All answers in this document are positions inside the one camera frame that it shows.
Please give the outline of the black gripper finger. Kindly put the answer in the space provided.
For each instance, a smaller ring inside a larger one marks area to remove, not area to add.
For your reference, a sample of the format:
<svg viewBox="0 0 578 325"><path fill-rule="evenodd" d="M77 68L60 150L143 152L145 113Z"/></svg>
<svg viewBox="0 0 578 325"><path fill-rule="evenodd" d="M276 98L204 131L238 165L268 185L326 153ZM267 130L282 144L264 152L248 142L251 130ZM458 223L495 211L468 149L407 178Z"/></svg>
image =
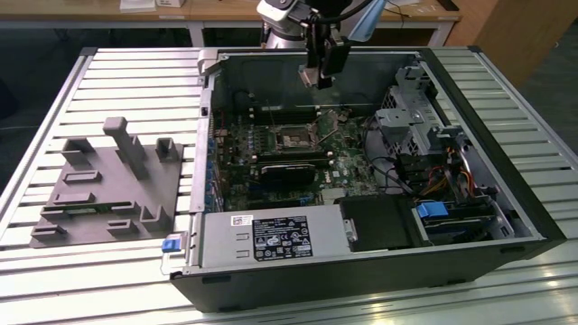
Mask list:
<svg viewBox="0 0 578 325"><path fill-rule="evenodd" d="M318 70L323 58L323 45L319 45L316 43L308 44L306 46L306 52L307 52L306 67Z"/></svg>
<svg viewBox="0 0 578 325"><path fill-rule="evenodd" d="M346 37L338 36L324 40L320 51L318 89L327 89L332 86L332 76L343 71L350 50L351 42Z"/></svg>

